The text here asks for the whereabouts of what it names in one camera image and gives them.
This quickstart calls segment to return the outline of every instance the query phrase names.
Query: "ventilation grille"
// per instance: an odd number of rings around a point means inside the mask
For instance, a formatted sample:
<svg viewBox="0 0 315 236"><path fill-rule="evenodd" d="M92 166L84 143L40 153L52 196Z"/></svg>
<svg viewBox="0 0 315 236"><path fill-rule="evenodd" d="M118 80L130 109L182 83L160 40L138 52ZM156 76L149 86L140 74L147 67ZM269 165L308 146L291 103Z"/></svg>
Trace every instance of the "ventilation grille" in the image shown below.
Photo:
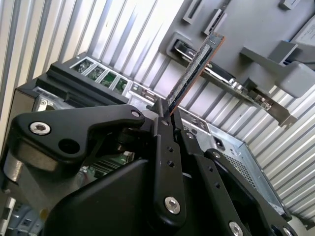
<svg viewBox="0 0 315 236"><path fill-rule="evenodd" d="M227 160L242 174L242 176L247 179L247 181L256 189L256 186L254 184L254 181L252 180L252 177L250 176L250 173L247 171L246 167L238 160L235 160L232 157L229 157L225 155Z"/></svg>

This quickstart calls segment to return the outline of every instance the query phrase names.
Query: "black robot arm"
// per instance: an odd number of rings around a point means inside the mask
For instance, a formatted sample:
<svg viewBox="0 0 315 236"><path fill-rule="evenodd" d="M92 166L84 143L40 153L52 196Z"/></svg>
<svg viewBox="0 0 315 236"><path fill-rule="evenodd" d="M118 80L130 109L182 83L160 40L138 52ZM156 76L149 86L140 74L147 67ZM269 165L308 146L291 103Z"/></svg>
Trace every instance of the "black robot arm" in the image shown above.
<svg viewBox="0 0 315 236"><path fill-rule="evenodd" d="M47 212L42 236L297 234L216 149L205 153L163 101L145 117L130 105L17 116L3 171L11 189ZM82 165L135 159L82 188Z"/></svg>

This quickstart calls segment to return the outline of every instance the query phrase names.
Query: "circuit board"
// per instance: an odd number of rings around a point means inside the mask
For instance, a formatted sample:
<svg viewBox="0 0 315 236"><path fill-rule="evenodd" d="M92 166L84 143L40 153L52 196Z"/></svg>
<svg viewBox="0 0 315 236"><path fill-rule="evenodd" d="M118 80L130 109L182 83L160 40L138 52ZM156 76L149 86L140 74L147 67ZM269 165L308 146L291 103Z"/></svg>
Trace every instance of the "circuit board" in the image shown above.
<svg viewBox="0 0 315 236"><path fill-rule="evenodd" d="M181 103L184 96L190 90L223 42L224 36L215 32L210 33L206 37L193 60L191 60L185 72L166 98L170 114L172 114L176 107Z"/></svg>

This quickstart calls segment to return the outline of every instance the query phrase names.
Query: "white corrugated wall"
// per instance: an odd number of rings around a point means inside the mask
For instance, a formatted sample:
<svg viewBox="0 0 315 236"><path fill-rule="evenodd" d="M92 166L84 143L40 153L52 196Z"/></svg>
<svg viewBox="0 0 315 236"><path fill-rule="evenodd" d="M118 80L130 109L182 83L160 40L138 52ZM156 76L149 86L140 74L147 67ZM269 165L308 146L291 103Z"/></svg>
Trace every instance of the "white corrugated wall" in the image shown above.
<svg viewBox="0 0 315 236"><path fill-rule="evenodd" d="M184 68L158 47L182 2L0 0L0 143L14 88L84 51L167 95ZM288 131L203 78L182 105L246 141L286 206L315 219L315 87L299 99L272 95L299 119Z"/></svg>

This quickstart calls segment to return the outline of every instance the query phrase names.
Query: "silver screw head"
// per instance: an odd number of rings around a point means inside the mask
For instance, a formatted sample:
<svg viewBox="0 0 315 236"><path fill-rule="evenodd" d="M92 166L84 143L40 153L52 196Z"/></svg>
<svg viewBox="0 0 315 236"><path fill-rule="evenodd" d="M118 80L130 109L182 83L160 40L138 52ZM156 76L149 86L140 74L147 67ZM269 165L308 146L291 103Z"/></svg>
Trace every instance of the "silver screw head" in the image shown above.
<svg viewBox="0 0 315 236"><path fill-rule="evenodd" d="M162 124L168 126L168 122L167 121L162 120Z"/></svg>
<svg viewBox="0 0 315 236"><path fill-rule="evenodd" d="M133 114L135 117L140 117L140 114L136 111L132 111L131 114Z"/></svg>
<svg viewBox="0 0 315 236"><path fill-rule="evenodd" d="M287 236L293 236L293 234L290 232L290 230L288 230L286 227L284 227L283 230Z"/></svg>
<svg viewBox="0 0 315 236"><path fill-rule="evenodd" d="M46 135L50 133L50 126L43 122L33 122L30 125L30 130L37 135Z"/></svg>
<svg viewBox="0 0 315 236"><path fill-rule="evenodd" d="M193 134L192 133L187 133L187 136L190 138L190 139L193 139Z"/></svg>
<svg viewBox="0 0 315 236"><path fill-rule="evenodd" d="M179 214L179 212L181 211L181 206L179 205L178 201L173 197L165 198L164 204L168 211L174 215Z"/></svg>
<svg viewBox="0 0 315 236"><path fill-rule="evenodd" d="M216 158L220 158L221 156L220 156L220 154L218 154L217 152L213 152L213 155L216 157Z"/></svg>
<svg viewBox="0 0 315 236"><path fill-rule="evenodd" d="M231 221L228 225L235 236L243 236L243 231L236 222Z"/></svg>

